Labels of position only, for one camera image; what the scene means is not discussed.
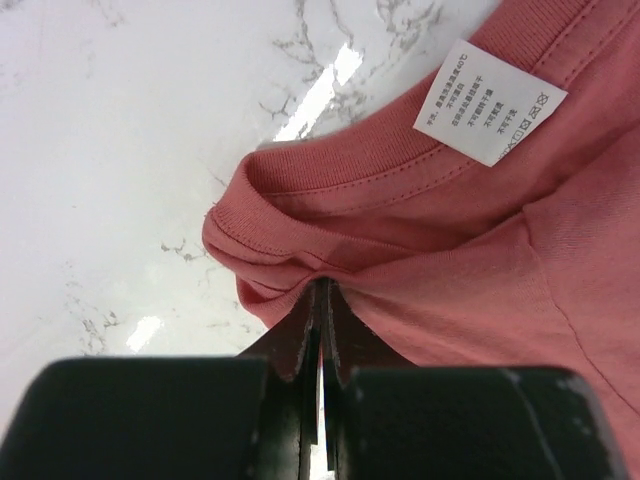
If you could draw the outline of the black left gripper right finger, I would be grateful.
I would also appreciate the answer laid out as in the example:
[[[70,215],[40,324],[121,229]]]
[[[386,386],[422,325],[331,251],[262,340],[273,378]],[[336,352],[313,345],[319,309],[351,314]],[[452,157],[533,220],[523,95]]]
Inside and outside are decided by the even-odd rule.
[[[592,388],[551,366],[419,367],[320,283],[327,462],[339,479],[626,479]]]

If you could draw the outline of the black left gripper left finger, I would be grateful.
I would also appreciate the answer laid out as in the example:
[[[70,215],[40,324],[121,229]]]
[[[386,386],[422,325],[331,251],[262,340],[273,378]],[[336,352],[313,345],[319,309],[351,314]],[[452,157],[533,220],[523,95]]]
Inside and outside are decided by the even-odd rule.
[[[319,330],[309,287],[234,357],[46,366],[1,445],[5,479],[306,479]]]

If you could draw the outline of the pink t shirt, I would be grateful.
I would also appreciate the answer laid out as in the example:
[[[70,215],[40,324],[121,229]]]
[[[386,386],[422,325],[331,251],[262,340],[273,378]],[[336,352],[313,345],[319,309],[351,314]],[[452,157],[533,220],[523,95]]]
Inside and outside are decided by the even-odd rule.
[[[267,325],[330,277],[423,365],[554,364],[639,443],[639,5],[505,1],[472,37],[565,89],[493,167],[416,132],[427,77],[339,133],[247,155],[206,250]]]

